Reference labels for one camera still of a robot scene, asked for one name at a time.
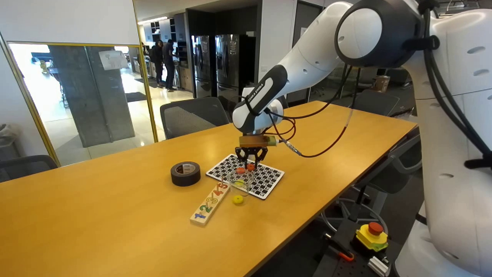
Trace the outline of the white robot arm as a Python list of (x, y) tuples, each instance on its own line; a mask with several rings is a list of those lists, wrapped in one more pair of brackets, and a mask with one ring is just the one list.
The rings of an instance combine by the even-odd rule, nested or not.
[(234, 112), (256, 133), (271, 101), (337, 63), (403, 67), (414, 84), (423, 216), (395, 261), (402, 277), (492, 277), (492, 9), (437, 10), (434, 0), (329, 4)]

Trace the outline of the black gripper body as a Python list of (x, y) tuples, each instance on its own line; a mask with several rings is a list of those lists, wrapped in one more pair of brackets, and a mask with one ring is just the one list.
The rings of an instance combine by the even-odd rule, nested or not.
[(256, 161), (257, 156), (265, 158), (268, 153), (266, 147), (243, 147), (243, 146), (237, 146), (236, 147), (236, 153), (239, 158), (253, 158)]

